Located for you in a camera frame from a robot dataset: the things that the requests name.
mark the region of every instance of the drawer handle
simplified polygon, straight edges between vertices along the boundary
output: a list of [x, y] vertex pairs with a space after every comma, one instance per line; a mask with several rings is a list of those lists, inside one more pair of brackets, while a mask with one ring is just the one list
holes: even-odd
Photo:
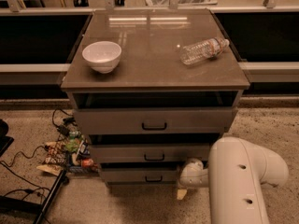
[[155, 126], [155, 127], [149, 127], [147, 125], [145, 125], [144, 123], [142, 123], [142, 129], [145, 131], [164, 131], [167, 128], [167, 123], [164, 124], [164, 126]]
[[162, 180], [163, 180], [163, 177], [162, 177], [162, 176], [160, 176], [160, 179], [148, 179], [147, 176], [146, 176], [145, 178], [146, 178], [146, 182], [147, 182], [147, 183], [160, 183], [160, 182], [162, 182]]
[[163, 161], [165, 159], [165, 155], [163, 154], [162, 157], [160, 159], [149, 159], [147, 158], [147, 155], [144, 155], [144, 160], [145, 161]]

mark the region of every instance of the power adapter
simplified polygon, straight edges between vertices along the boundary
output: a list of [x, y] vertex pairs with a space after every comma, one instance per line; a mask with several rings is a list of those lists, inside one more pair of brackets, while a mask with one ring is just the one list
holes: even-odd
[[70, 118], [64, 118], [63, 121], [64, 121], [64, 125], [66, 125], [75, 122], [75, 119], [74, 117], [70, 117]]
[[69, 129], [65, 127], [64, 125], [59, 125], [57, 127], [57, 131], [67, 137], [69, 135]]

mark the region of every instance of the electrical cord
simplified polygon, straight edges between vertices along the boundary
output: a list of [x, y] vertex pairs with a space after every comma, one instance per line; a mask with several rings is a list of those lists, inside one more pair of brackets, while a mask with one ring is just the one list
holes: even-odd
[[9, 191], [8, 193], [6, 193], [6, 194], [4, 195], [4, 197], [7, 197], [7, 196], [10, 195], [11, 193], [18, 192], [18, 191], [26, 192], [26, 195], [21, 199], [22, 201], [23, 201], [26, 197], [28, 197], [29, 195], [34, 194], [34, 193], [36, 193], [36, 195], [37, 195], [38, 197], [46, 198], [46, 196], [44, 195], [44, 194], [45, 194], [45, 188], [38, 188], [38, 189], [14, 189], [14, 190], [11, 190], [11, 191]]
[[20, 176], [20, 175], [17, 175], [17, 174], [16, 174], [15, 172], [13, 172], [9, 167], [7, 167], [7, 166], [4, 164], [3, 161], [0, 161], [0, 165], [4, 166], [4, 167], [5, 167], [7, 170], [9, 170], [13, 175], [15, 175], [16, 177], [18, 177], [18, 178], [20, 178], [21, 180], [25, 181], [26, 183], [29, 183], [29, 184], [31, 184], [32, 186], [35, 186], [35, 187], [37, 187], [37, 188], [40, 188], [40, 189], [46, 189], [46, 190], [50, 191], [50, 189], [48, 189], [48, 188], [40, 187], [40, 186], [38, 186], [37, 184], [34, 184], [33, 182], [27, 180], [26, 178], [24, 178], [24, 177], [22, 177], [22, 176]]
[[73, 125], [77, 126], [76, 124], [74, 124], [74, 123], [75, 123], [75, 120], [74, 120], [74, 118], [73, 118], [73, 115], [68, 114], [67, 112], [65, 112], [64, 110], [62, 110], [62, 109], [60, 109], [60, 108], [56, 108], [56, 109], [53, 111], [53, 114], [52, 114], [52, 124], [53, 124], [56, 128], [59, 128], [59, 127], [60, 127], [60, 125], [58, 125], [58, 124], [56, 124], [56, 123], [54, 122], [54, 117], [55, 117], [55, 114], [56, 114], [57, 111], [60, 111], [60, 112], [62, 112], [62, 113], [64, 113], [65, 115], [67, 115], [67, 116], [70, 117], [70, 118], [68, 118], [68, 119], [64, 119], [64, 124], [71, 122], [71, 123], [73, 123]]
[[27, 155], [24, 154], [22, 151], [20, 151], [20, 152], [18, 152], [18, 153], [15, 154], [15, 156], [14, 156], [13, 159], [12, 159], [11, 164], [7, 164], [5, 161], [0, 161], [0, 162], [2, 162], [2, 163], [3, 163], [4, 165], [6, 165], [7, 167], [11, 168], [11, 167], [13, 166], [13, 164], [15, 163], [15, 160], [16, 160], [16, 158], [17, 158], [17, 156], [18, 156], [19, 154], [22, 154], [23, 157], [25, 157], [26, 159], [30, 160], [30, 159], [32, 159], [32, 158], [35, 156], [35, 154], [36, 154], [36, 152], [37, 152], [37, 150], [38, 150], [39, 148], [43, 148], [44, 150], [46, 150], [45, 147], [43, 147], [43, 146], [38, 146], [38, 147], [34, 150], [34, 152], [33, 152], [33, 154], [32, 154], [31, 156], [27, 156]]

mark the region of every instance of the cluttered items on floor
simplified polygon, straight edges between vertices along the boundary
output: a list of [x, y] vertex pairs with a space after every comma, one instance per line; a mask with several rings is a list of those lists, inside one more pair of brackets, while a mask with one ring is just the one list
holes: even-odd
[[58, 139], [45, 142], [48, 154], [43, 163], [36, 168], [53, 175], [58, 175], [62, 170], [68, 173], [97, 173], [98, 167], [91, 158], [87, 140], [78, 130], [74, 118], [60, 110], [68, 118], [63, 119], [63, 124], [57, 125], [54, 123], [57, 111], [53, 112], [52, 123], [59, 132]]

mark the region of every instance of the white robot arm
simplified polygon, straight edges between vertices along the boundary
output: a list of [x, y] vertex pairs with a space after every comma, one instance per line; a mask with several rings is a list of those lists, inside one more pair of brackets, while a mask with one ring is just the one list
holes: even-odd
[[208, 168], [189, 159], [180, 172], [179, 188], [209, 187], [212, 224], [267, 224], [263, 188], [284, 185], [289, 170], [274, 151], [233, 137], [212, 147]]

